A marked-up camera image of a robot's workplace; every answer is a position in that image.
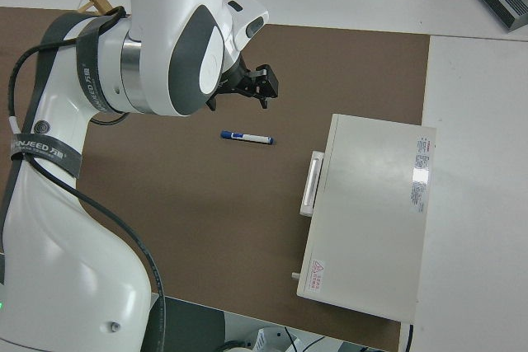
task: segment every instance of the white metal case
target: white metal case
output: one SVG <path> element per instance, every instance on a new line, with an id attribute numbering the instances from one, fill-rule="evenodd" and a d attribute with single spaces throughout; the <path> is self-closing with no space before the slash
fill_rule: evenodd
<path id="1" fill-rule="evenodd" d="M 299 296 L 413 323 L 435 134 L 333 116 Z"/>

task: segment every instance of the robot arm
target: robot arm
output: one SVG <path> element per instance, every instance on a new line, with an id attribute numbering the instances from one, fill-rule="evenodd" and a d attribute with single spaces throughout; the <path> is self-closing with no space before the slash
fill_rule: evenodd
<path id="1" fill-rule="evenodd" d="M 43 42 L 75 45 L 40 54 L 21 131 L 13 106 L 13 152 L 31 165 L 16 157 L 0 210 L 2 352 L 141 348 L 151 294 L 145 268 L 71 194 L 96 113 L 189 115 L 205 103 L 214 107 L 220 93 L 254 96 L 263 107 L 276 96 L 271 69 L 250 72 L 240 55 L 267 21 L 257 2 L 131 1 L 132 17 L 70 15 L 54 22 Z"/>
<path id="2" fill-rule="evenodd" d="M 267 10 L 255 0 L 131 3 L 125 44 L 132 50 L 121 60 L 126 62 L 124 90 L 134 92 L 127 96 L 136 110 L 158 115 L 189 115 L 211 97 L 240 85 L 249 72 L 240 52 L 268 21 Z M 219 84 L 222 90 L 215 92 Z M 275 84 L 268 96 L 275 97 L 276 89 Z M 248 84 L 247 92 L 255 91 Z"/>

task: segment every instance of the label sticker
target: label sticker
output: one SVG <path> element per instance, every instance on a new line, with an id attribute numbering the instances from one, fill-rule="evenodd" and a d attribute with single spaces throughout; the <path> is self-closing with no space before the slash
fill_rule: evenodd
<path id="1" fill-rule="evenodd" d="M 431 160 L 431 140 L 421 137 L 417 141 L 417 153 L 412 170 L 411 210 L 423 213 L 427 203 L 429 184 L 429 161 Z"/>
<path id="2" fill-rule="evenodd" d="M 308 284 L 308 290 L 310 292 L 319 293 L 321 291 L 325 265 L 324 261 L 312 260 Z"/>

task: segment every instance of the dry erase marker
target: dry erase marker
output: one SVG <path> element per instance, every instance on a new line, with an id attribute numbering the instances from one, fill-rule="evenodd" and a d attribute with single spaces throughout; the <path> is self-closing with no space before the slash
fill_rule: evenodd
<path id="1" fill-rule="evenodd" d="M 220 133 L 220 137 L 224 139 L 245 140 L 246 142 L 273 144 L 273 138 L 270 138 L 269 136 L 239 134 L 238 132 L 222 131 Z"/>

